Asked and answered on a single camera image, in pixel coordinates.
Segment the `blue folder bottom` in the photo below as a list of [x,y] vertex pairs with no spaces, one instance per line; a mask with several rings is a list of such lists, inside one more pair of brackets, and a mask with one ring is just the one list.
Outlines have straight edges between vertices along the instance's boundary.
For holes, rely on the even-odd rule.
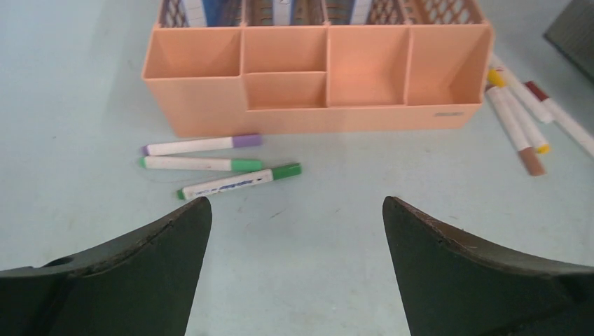
[[353,0],[350,12],[350,25],[365,25],[371,9],[372,0]]

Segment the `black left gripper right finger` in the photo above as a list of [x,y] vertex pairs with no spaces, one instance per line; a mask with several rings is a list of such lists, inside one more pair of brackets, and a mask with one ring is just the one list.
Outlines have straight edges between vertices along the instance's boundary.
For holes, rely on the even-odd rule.
[[412,335],[592,335],[593,268],[500,246],[386,197]]

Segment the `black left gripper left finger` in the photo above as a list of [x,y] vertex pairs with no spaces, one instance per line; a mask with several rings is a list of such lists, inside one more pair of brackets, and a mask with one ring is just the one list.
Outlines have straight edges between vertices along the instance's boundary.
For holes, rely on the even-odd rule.
[[184,335],[212,208],[201,197],[41,267],[1,272],[2,335]]

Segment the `light green cap marker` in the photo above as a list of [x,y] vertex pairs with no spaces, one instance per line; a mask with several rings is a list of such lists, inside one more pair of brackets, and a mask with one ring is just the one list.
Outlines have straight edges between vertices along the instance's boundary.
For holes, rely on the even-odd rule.
[[212,157],[145,156],[139,160],[146,169],[176,169],[218,172],[257,172],[263,169],[260,160]]

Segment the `blue folder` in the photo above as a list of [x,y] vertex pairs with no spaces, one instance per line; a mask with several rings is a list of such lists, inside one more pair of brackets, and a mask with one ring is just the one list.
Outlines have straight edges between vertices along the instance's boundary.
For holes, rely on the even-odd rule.
[[272,0],[272,22],[275,26],[292,25],[295,3],[295,0]]
[[189,27],[222,27],[224,0],[182,0]]
[[372,0],[353,0],[350,12],[350,25],[365,25],[371,9]]

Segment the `blue folder top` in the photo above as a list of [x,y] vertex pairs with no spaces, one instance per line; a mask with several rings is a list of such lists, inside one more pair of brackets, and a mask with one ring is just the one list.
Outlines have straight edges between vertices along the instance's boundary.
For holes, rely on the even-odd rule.
[[189,27],[222,27],[224,0],[182,0]]

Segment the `dark red cap marker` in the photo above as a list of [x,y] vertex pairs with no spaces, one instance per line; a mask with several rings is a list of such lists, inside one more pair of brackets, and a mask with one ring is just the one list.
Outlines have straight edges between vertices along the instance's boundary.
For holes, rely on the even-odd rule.
[[550,98],[534,81],[524,82],[525,87],[549,110],[555,121],[571,138],[593,157],[593,135],[586,131],[556,101]]

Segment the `yellow cap white marker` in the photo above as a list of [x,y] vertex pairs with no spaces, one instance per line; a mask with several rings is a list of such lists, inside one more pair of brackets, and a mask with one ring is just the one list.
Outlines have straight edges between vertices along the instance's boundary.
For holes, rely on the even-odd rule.
[[499,74],[495,68],[490,68],[488,72],[488,80],[499,87],[505,96],[505,100],[509,105],[511,111],[514,113],[517,121],[519,122],[525,136],[532,144],[532,147],[538,154],[548,153],[551,149],[549,142],[545,139],[540,129],[532,121],[530,114],[521,105],[521,103],[513,95],[511,88]]

